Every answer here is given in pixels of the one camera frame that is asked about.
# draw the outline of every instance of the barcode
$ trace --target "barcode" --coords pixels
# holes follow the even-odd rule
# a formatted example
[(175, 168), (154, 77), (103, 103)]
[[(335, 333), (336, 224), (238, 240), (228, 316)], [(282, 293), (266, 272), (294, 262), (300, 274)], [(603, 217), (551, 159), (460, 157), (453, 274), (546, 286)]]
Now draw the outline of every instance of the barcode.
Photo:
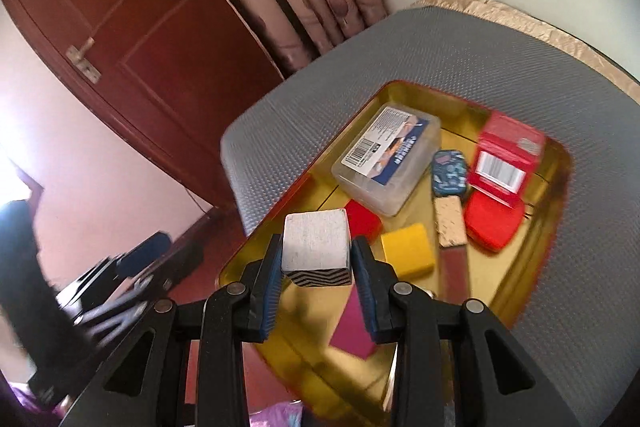
[(376, 145), (375, 142), (362, 138), (358, 143), (356, 143), (356, 146), (351, 149), (351, 152), (344, 157), (344, 161), (351, 165), (355, 165), (356, 167), (362, 167), (364, 162), (371, 157), (369, 152), (371, 152), (374, 145)]
[(524, 171), (484, 151), (480, 152), (476, 172), (510, 192), (517, 192), (524, 178)]

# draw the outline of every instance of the transparent plastic box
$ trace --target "transparent plastic box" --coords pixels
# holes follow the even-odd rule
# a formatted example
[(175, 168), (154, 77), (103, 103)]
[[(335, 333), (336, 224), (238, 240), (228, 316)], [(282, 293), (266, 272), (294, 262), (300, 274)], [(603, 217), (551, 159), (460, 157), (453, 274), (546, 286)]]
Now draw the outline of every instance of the transparent plastic box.
[(385, 103), (332, 166), (342, 189), (383, 216), (395, 216), (440, 149), (440, 119)]

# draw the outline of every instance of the red door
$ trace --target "red door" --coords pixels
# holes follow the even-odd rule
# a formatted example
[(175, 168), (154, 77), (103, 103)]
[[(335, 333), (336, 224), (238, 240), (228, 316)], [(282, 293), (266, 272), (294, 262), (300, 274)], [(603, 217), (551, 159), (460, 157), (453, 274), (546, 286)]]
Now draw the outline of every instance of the red door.
[[(220, 138), (281, 77), (225, 0), (3, 0), (49, 68), (133, 147), (231, 206)], [(93, 83), (66, 57), (84, 58)]]

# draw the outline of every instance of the bright window light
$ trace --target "bright window light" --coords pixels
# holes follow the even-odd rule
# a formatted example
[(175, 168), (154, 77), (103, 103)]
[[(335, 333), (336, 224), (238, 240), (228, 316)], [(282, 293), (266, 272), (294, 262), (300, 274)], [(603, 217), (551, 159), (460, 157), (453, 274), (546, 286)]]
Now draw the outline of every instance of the bright window light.
[(0, 205), (30, 197), (31, 189), (18, 177), (14, 164), (0, 148)]

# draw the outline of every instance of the pink paper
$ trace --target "pink paper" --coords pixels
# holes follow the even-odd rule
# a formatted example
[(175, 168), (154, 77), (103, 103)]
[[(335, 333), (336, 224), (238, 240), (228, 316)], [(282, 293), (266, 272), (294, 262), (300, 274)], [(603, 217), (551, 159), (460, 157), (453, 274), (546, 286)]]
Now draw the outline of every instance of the pink paper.
[(351, 289), (349, 300), (344, 307), (342, 317), (340, 317), (340, 322), (335, 328), (334, 336), (331, 337), (329, 345), (364, 360), (368, 359), (376, 350), (376, 344), (373, 343), (364, 326), (356, 286)]

